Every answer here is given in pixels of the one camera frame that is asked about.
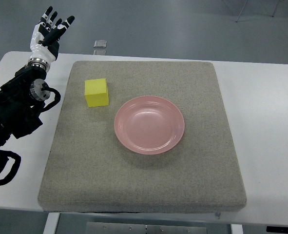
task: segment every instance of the metal bracket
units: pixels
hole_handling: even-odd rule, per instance
[[[85,234],[207,234],[204,227],[88,222]]]

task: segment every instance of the small metal object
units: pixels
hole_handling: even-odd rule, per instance
[[[106,55],[106,50],[94,50],[94,55]]]
[[[36,79],[33,81],[30,85],[30,96],[38,101],[47,100],[50,97],[51,92],[43,90],[43,85],[45,84],[46,82],[42,79]]]
[[[107,44],[106,40],[96,40],[94,48],[106,48],[106,44]]]

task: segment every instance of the chair leg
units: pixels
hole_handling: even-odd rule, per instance
[[[244,8],[246,7],[246,5],[247,5],[247,2],[248,2],[248,0],[246,0],[245,4],[243,5],[243,8],[241,9],[241,12],[240,12],[240,14],[239,14],[239,16],[238,16],[236,22],[238,22],[239,17],[241,16],[241,13],[242,13],[243,9],[244,9]]]
[[[279,3],[280,3],[280,0],[277,1],[277,4],[276,4],[275,10],[274,10],[274,13],[272,14],[272,17],[274,17],[274,15],[275,15],[275,13],[276,13],[276,10],[277,10],[277,7],[278,7]]]

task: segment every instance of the table leg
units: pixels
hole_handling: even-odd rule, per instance
[[[279,2],[280,2],[280,0],[277,1],[277,4],[276,4],[275,10],[274,10],[274,13],[272,14],[272,17],[274,17],[274,15],[275,15],[275,13],[276,13],[276,10],[277,10],[277,7],[278,7],[278,5],[279,5]]]
[[[240,224],[231,224],[231,234],[243,234],[242,225]]]
[[[241,12],[239,13],[239,16],[238,16],[238,19],[236,20],[236,22],[238,22],[239,17],[241,16],[241,13],[242,13],[243,9],[246,7],[248,1],[249,1],[249,0],[246,0],[245,4],[243,5],[243,8],[241,9]]]
[[[49,213],[43,234],[55,234],[60,213]]]

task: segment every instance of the robotic arm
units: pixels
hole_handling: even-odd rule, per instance
[[[58,57],[59,38],[69,28],[75,17],[70,16],[64,22],[59,19],[50,6],[40,22],[35,26],[30,49],[32,51],[28,63],[15,73],[13,79],[0,87],[0,146],[4,145],[13,134],[15,138],[31,134],[42,125],[39,115],[48,111],[60,101],[57,90],[44,81],[51,63]],[[45,106],[45,100],[55,94],[54,101]],[[11,157],[15,160],[10,173],[0,180],[0,185],[7,184],[16,175],[21,158],[11,151],[0,150],[0,173]]]

